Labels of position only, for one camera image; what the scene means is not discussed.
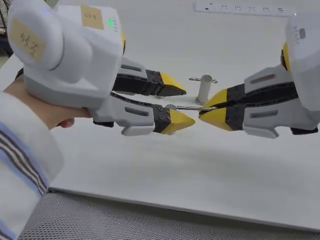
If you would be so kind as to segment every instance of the electrical outlet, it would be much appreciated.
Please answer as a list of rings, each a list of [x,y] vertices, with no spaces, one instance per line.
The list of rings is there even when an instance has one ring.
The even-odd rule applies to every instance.
[[[262,12],[264,12],[264,13],[270,13],[270,12],[271,12],[271,9],[270,9],[270,7],[268,7],[268,6],[264,6],[264,7],[262,7]]]
[[[234,11],[236,12],[240,12],[242,10],[241,6],[240,5],[236,5],[234,6]]]
[[[223,0],[215,2],[213,0],[198,0],[194,4],[196,12],[223,13],[223,14],[244,14],[244,15],[262,15],[271,17],[291,17],[295,14],[295,9],[290,6],[278,5],[251,5],[234,4]]]
[[[220,9],[224,12],[224,11],[227,11],[228,10],[228,5],[226,4],[221,4],[220,5]]]
[[[249,6],[248,8],[249,12],[255,13],[256,12],[256,7],[255,6]]]

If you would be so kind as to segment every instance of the yellow gripper fingertip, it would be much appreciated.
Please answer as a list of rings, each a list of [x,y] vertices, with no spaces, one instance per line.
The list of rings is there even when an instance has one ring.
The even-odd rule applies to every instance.
[[[186,92],[186,89],[181,86],[172,76],[164,72],[160,72],[160,74],[164,85],[170,85]]]
[[[232,128],[226,123],[226,113],[226,108],[219,108],[201,114],[199,116],[199,119],[220,129],[233,131]]]
[[[162,134],[171,134],[181,129],[191,127],[196,123],[191,117],[173,109],[170,109],[170,121],[171,123],[161,132]]]

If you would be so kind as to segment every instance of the white tabletop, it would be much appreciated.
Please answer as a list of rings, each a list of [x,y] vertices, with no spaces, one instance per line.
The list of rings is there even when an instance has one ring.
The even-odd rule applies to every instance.
[[[130,8],[129,3],[117,8],[126,23],[126,56],[148,69],[171,74],[188,91],[187,96],[163,100],[134,96],[138,100],[192,105],[199,84],[189,82],[189,77],[217,77],[219,83],[212,88],[213,94],[241,84],[248,75],[280,61],[284,19],[226,19],[171,8],[163,16],[156,12],[142,16],[137,10],[130,18],[121,15]],[[165,9],[158,3],[158,11]],[[237,25],[239,21],[246,25]],[[263,31],[257,34],[258,27]],[[13,79],[20,67],[12,57],[0,70],[1,85],[2,79]],[[185,113],[197,119],[196,112]],[[293,136],[289,129],[280,128],[280,137],[272,140],[223,131],[201,121],[171,136],[124,137],[120,131],[117,126],[110,129],[93,125],[89,119],[77,119],[70,129],[53,130],[66,164],[52,187],[320,230],[320,134]]]

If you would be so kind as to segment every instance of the white sleeve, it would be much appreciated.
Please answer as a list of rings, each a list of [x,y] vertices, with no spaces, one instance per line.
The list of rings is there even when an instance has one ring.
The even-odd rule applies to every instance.
[[[0,240],[15,240],[63,156],[47,126],[17,98],[0,93]]]

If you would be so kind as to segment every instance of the gray gripper housing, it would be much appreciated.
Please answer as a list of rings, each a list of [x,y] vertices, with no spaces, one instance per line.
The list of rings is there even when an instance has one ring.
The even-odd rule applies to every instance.
[[[244,81],[245,92],[264,87],[293,82],[291,74],[282,65],[266,68]],[[277,138],[276,127],[290,127],[313,130],[320,121],[319,112],[311,112],[304,108],[299,98],[278,104],[258,107],[246,107],[243,118],[243,130],[250,134],[265,138]]]

